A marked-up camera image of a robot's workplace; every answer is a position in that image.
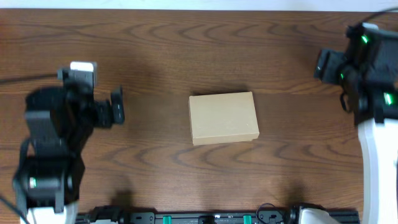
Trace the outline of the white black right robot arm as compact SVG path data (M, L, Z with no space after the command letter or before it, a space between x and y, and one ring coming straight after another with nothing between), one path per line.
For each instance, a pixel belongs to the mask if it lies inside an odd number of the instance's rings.
M321 49L314 76L338 85L363 157L363 223L397 223L397 33L360 22L345 52Z

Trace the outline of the brown cardboard box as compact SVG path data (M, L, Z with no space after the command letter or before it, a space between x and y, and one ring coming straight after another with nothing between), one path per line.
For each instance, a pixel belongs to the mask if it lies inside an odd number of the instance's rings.
M252 92L190 96L192 143L195 146L252 141L259 137Z

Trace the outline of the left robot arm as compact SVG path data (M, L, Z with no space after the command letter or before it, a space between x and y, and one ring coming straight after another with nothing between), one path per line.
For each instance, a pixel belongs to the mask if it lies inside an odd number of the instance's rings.
M90 87L51 86L25 103L30 135L13 178L21 223L74 223L85 172L81 152L94 129L124 123L123 90L96 101Z

